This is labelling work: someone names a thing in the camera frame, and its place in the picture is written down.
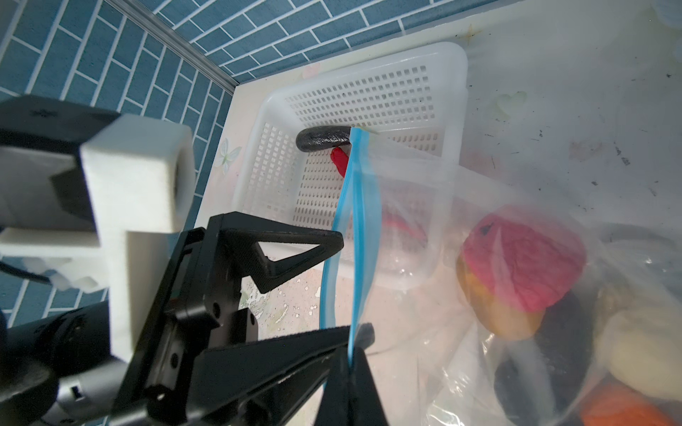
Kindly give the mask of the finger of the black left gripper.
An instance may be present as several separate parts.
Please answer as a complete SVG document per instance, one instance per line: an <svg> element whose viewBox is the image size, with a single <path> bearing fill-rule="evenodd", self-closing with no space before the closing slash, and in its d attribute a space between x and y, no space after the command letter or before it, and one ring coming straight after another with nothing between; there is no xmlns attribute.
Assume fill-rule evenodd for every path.
<svg viewBox="0 0 682 426"><path fill-rule="evenodd" d="M227 250L227 280L249 277L261 294L277 289L344 248L337 231L287 225L231 212L220 217L218 242Z"/></svg>
<svg viewBox="0 0 682 426"><path fill-rule="evenodd" d="M189 406L198 420L188 425L284 425L325 387L334 352L364 351L375 332L366 323L351 344L348 326L261 341L208 348L195 359Z"/></svg>

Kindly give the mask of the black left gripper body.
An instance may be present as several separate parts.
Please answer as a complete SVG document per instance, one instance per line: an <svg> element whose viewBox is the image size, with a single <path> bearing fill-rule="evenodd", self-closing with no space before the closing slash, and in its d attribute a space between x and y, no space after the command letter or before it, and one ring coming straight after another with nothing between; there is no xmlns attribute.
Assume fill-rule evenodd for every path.
<svg viewBox="0 0 682 426"><path fill-rule="evenodd" d="M242 274L230 238L258 230L258 218L231 212L180 234L115 399L113 425L188 425L196 357L239 305Z"/></svg>

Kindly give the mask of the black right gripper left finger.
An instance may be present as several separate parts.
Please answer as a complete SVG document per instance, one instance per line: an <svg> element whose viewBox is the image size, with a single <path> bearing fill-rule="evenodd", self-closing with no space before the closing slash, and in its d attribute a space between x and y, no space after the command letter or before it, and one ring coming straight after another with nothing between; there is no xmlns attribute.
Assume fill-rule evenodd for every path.
<svg viewBox="0 0 682 426"><path fill-rule="evenodd" d="M346 347L334 352L314 426L348 426L350 409L350 370Z"/></svg>

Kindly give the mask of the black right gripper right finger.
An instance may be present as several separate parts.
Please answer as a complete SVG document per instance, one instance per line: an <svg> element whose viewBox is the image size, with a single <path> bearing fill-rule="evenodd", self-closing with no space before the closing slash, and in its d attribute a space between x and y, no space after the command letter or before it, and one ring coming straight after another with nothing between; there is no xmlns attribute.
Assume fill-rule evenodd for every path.
<svg viewBox="0 0 682 426"><path fill-rule="evenodd" d="M351 366L351 424L387 426L387 418L374 382L365 351L353 350Z"/></svg>

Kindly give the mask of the clear zip top bag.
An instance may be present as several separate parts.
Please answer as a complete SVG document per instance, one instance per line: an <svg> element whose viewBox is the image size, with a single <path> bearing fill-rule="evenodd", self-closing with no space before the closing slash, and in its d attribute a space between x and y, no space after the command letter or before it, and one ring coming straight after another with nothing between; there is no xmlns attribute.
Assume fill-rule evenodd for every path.
<svg viewBox="0 0 682 426"><path fill-rule="evenodd" d="M353 300L319 424L680 424L680 239L588 227L358 128L334 152L346 246L321 325L344 267Z"/></svg>

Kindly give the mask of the yellow lemon food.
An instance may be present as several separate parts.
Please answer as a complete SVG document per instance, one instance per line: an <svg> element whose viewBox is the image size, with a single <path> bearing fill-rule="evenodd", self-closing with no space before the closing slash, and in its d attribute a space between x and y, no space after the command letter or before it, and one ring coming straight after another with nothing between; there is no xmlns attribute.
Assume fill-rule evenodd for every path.
<svg viewBox="0 0 682 426"><path fill-rule="evenodd" d="M490 333L507 341L529 339L542 325L545 310L524 312L492 294L458 256L456 274L466 301L478 321Z"/></svg>

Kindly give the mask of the black avocado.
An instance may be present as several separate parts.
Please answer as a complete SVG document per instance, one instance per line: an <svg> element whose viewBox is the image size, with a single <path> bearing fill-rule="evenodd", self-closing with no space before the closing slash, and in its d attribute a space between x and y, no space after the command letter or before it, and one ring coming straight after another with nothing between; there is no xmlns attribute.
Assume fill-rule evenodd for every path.
<svg viewBox="0 0 682 426"><path fill-rule="evenodd" d="M510 342L495 371L494 390L515 425L545 425L564 415L591 364L592 322L569 292L545 311L538 331Z"/></svg>

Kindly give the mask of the pink cracked ball food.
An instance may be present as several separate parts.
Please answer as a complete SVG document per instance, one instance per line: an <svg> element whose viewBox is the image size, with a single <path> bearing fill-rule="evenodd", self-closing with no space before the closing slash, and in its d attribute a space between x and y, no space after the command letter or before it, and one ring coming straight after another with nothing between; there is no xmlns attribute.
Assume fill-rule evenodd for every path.
<svg viewBox="0 0 682 426"><path fill-rule="evenodd" d="M587 250L578 234L555 219L511 205L481 219L462 249L480 282L524 312L559 302L587 264Z"/></svg>

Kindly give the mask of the small orange tangerine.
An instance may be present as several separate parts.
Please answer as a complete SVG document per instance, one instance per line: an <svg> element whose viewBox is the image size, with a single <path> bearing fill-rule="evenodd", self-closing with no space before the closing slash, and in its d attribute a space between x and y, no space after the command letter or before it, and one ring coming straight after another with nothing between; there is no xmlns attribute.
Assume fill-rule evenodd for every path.
<svg viewBox="0 0 682 426"><path fill-rule="evenodd" d="M640 393L620 383L606 383L594 390L581 405L583 425L678 425L671 416Z"/></svg>

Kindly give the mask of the cream white bun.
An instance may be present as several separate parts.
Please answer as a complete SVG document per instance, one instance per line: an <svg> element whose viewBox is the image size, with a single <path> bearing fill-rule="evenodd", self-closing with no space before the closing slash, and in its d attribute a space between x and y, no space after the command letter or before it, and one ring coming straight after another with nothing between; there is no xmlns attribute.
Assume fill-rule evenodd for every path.
<svg viewBox="0 0 682 426"><path fill-rule="evenodd" d="M593 310L597 359L650 398L681 400L681 302L661 290L605 287Z"/></svg>

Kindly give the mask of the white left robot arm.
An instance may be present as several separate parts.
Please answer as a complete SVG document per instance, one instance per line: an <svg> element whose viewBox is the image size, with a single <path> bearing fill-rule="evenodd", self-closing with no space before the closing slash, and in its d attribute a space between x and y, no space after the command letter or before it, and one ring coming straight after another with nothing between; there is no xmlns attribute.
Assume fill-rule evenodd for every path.
<svg viewBox="0 0 682 426"><path fill-rule="evenodd" d="M79 425L284 425L317 391L318 425L384 425L365 351L371 324L261 340L241 308L331 258L339 232L231 212L184 232L131 360L110 351L102 302L1 330L1 422Z"/></svg>

